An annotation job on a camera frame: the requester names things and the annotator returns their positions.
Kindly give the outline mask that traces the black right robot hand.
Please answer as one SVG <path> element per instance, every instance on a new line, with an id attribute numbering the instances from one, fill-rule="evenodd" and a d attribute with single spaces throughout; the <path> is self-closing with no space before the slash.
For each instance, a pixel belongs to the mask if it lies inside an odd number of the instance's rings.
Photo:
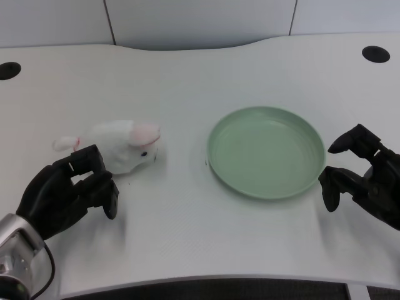
<path id="1" fill-rule="evenodd" d="M 386 148 L 362 124 L 342 134 L 328 149 L 331 154 L 345 151 L 366 159 L 371 167 L 363 176 L 344 168 L 325 167 L 318 180 L 326 209 L 335 211 L 340 195 L 349 193 L 366 212 L 399 230 L 399 154 Z"/>

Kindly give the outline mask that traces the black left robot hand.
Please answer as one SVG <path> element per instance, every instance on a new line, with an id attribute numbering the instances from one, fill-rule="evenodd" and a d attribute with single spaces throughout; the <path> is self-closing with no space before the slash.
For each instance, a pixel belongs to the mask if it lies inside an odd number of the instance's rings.
<path id="1" fill-rule="evenodd" d="M 108 219 L 118 212 L 119 191 L 92 145 L 44 167 L 29 183 L 16 214 L 47 240 L 80 221 L 91 207 Z"/>

